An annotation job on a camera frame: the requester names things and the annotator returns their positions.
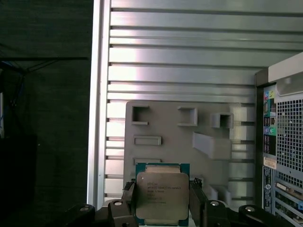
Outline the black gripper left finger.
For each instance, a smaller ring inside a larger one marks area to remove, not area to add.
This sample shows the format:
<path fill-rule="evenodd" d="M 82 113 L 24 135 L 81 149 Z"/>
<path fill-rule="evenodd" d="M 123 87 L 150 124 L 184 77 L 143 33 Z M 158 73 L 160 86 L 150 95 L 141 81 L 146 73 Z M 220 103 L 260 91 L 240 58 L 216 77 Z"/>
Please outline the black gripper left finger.
<path fill-rule="evenodd" d="M 122 198 L 108 201 L 96 209 L 90 204 L 72 207 L 62 215 L 64 227 L 135 227 L 134 216 L 136 183 L 127 182 Z"/>

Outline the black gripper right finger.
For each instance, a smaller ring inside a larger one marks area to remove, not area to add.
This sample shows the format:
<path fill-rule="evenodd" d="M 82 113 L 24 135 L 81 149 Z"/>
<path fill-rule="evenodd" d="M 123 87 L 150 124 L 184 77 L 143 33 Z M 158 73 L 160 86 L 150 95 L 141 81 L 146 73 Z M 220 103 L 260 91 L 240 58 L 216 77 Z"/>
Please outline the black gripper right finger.
<path fill-rule="evenodd" d="M 255 205 L 233 211 L 222 201 L 210 200 L 202 189 L 202 180 L 190 182 L 190 213 L 197 227 L 283 227 L 285 221 Z"/>

